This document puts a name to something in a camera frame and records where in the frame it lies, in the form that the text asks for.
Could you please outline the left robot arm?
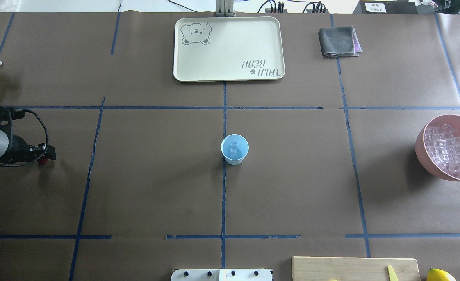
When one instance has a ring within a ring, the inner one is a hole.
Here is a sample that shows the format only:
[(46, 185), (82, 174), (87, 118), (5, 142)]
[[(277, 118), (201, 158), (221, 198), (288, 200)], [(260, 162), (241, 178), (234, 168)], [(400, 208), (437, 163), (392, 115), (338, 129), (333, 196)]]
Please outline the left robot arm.
[[(45, 142), (30, 145), (13, 133), (13, 122), (23, 119), (27, 113), (33, 114), (39, 121), (44, 130)], [(0, 106), (0, 167), (24, 167), (56, 159), (55, 148), (49, 144), (48, 130), (37, 113), (28, 109)]]

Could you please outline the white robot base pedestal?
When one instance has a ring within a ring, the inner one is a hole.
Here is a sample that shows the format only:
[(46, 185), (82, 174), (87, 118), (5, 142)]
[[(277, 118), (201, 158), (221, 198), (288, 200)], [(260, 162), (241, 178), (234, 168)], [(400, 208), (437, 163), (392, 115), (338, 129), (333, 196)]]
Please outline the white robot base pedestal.
[(178, 269), (171, 281), (273, 281), (273, 270), (266, 268), (244, 269)]

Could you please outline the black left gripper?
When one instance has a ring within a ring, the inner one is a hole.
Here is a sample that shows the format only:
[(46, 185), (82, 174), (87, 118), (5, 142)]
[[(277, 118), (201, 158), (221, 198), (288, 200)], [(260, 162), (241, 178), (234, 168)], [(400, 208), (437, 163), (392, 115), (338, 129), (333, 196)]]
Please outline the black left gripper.
[(45, 124), (33, 110), (0, 106), (0, 165), (29, 165), (41, 157), (57, 160), (54, 146), (47, 145), (47, 142), (30, 145), (22, 137), (14, 134), (13, 122), (23, 119), (27, 113), (33, 114), (44, 133), (47, 133)]

